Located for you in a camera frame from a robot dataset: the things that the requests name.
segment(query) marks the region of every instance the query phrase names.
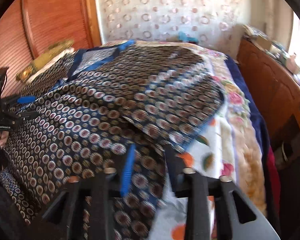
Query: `metal bolt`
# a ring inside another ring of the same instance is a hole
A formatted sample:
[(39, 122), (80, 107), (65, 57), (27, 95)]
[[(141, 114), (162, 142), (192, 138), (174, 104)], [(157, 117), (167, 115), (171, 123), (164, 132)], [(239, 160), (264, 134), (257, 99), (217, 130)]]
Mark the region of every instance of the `metal bolt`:
[(104, 172), (105, 174), (114, 174), (114, 173), (117, 172), (117, 170), (116, 170), (115, 168), (105, 168), (105, 169), (103, 170), (103, 172)]
[(231, 176), (228, 176), (228, 175), (220, 176), (219, 179), (220, 179), (222, 182), (230, 182), (230, 181), (232, 181)]
[(184, 174), (194, 174), (195, 173), (195, 170), (192, 168), (184, 168), (182, 171)]

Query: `wooden furniture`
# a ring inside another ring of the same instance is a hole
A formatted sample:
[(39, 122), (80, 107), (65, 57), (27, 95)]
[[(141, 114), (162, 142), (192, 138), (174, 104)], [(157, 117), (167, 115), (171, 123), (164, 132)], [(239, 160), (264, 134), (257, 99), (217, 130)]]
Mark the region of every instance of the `wooden furniture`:
[(16, 73), (64, 39), (75, 49), (101, 45), (95, 0), (15, 0), (0, 19), (0, 67), (10, 67), (2, 95), (16, 93)]
[(244, 38), (237, 60), (275, 150), (300, 133), (300, 87), (285, 67)]

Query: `human hand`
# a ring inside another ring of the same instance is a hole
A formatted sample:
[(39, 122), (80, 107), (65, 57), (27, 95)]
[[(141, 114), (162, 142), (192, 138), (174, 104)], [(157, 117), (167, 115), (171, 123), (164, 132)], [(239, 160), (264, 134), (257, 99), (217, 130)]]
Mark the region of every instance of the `human hand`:
[(9, 132), (8, 131), (3, 131), (0, 132), (0, 147), (3, 148), (3, 146), (6, 144), (8, 140)]

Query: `pink cloth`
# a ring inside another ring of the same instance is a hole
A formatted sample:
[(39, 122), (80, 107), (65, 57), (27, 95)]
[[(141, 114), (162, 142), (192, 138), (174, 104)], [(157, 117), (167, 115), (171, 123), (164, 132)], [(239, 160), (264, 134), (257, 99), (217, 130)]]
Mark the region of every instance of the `pink cloth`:
[(279, 213), (280, 210), (280, 179), (277, 168), (274, 163), (274, 154), (272, 148), (269, 147), (267, 166), (269, 171), (269, 177), (271, 181), (272, 194), (274, 199), (274, 205)]

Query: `wallpaper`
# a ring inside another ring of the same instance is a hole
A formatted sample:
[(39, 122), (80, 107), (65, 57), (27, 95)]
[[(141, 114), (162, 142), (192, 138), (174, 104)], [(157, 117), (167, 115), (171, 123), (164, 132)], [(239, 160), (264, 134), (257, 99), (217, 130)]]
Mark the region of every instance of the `wallpaper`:
[(249, 19), (242, 22), (242, 11), (250, 11), (249, 6), (242, 4), (247, 2), (249, 0), (98, 0), (97, 7), (104, 42), (118, 39), (178, 41), (178, 33), (182, 31), (197, 38), (200, 46), (229, 53), (233, 50), (234, 33), (242, 35), (235, 32), (235, 27), (238, 23), (250, 23)]

